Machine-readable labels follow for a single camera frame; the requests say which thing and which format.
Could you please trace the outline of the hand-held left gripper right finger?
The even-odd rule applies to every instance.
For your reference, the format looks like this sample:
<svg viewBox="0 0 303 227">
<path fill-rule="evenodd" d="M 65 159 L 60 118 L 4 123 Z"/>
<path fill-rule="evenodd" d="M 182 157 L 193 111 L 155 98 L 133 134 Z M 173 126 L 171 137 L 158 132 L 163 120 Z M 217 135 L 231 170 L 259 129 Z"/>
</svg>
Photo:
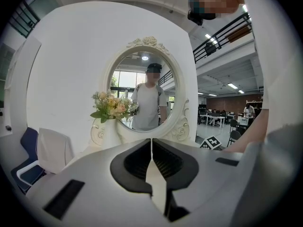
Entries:
<svg viewBox="0 0 303 227">
<path fill-rule="evenodd" d="M 159 227 L 244 227 L 240 199 L 240 153 L 226 153 L 152 141 L 153 160 L 166 181 L 163 214 L 153 214 Z"/>
</svg>

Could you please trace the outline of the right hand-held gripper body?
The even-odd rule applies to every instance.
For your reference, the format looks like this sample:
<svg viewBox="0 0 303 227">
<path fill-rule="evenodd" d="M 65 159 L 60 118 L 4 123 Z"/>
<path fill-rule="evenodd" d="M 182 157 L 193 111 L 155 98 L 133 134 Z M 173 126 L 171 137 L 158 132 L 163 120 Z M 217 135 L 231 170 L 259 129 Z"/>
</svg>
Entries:
<svg viewBox="0 0 303 227">
<path fill-rule="evenodd" d="M 221 145 L 222 143 L 215 136 L 211 136 L 203 140 L 200 145 L 200 148 L 219 150 Z"/>
</svg>

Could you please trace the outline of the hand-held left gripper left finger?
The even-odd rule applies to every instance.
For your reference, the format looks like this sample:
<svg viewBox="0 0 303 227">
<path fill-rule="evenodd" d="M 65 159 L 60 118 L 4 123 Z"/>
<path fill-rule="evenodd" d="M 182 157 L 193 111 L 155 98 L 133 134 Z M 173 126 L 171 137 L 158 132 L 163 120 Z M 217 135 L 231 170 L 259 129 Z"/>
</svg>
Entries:
<svg viewBox="0 0 303 227">
<path fill-rule="evenodd" d="M 164 227 L 166 219 L 146 193 L 121 187 L 110 173 L 116 155 L 143 141 L 123 144 L 88 154 L 51 177 L 30 199 L 31 214 L 44 227 Z M 62 219 L 45 206 L 70 180 L 84 183 Z"/>
</svg>

